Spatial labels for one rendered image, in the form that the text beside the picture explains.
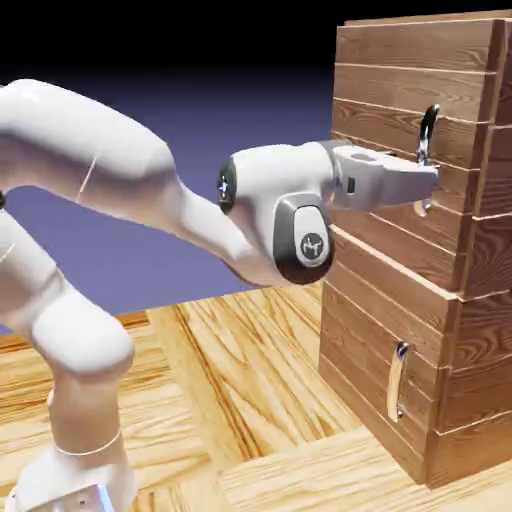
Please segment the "wooden cabinet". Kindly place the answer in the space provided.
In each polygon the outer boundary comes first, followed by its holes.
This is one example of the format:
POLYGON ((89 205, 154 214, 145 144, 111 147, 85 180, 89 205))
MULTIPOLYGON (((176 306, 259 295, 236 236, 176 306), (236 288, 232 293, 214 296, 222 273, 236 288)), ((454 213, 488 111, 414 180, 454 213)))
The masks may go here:
POLYGON ((444 21, 485 13, 504 17, 495 117, 471 215, 469 253, 459 290, 451 292, 341 230, 382 259, 385 269, 361 276, 438 331, 447 370, 427 461, 431 488, 512 459, 512 9, 453 15, 349 21, 444 21))

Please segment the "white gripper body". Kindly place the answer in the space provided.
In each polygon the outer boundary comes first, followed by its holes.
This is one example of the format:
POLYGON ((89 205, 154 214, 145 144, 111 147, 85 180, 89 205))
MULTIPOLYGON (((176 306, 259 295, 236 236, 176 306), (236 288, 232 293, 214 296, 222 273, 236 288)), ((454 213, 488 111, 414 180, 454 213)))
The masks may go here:
POLYGON ((376 163, 381 171, 380 188, 372 209, 427 200, 437 186, 439 171, 435 166, 391 154, 378 154, 376 163))

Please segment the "wooden cabinet door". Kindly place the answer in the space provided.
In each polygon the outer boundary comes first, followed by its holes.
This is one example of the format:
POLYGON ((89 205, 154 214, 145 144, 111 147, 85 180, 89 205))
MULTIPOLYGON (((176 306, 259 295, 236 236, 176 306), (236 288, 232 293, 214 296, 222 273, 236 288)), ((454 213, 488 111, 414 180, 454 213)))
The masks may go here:
POLYGON ((495 117, 505 19, 368 21, 337 31, 332 132, 412 160, 427 108, 439 185, 427 207, 338 213, 337 224, 436 285, 459 290, 495 117))
POLYGON ((382 259, 351 235, 335 230, 336 256, 323 285, 319 371, 324 380, 418 483, 427 461, 447 370, 442 335, 387 297, 361 271, 385 269, 382 259), (386 394, 396 344, 407 341, 394 423, 386 394))

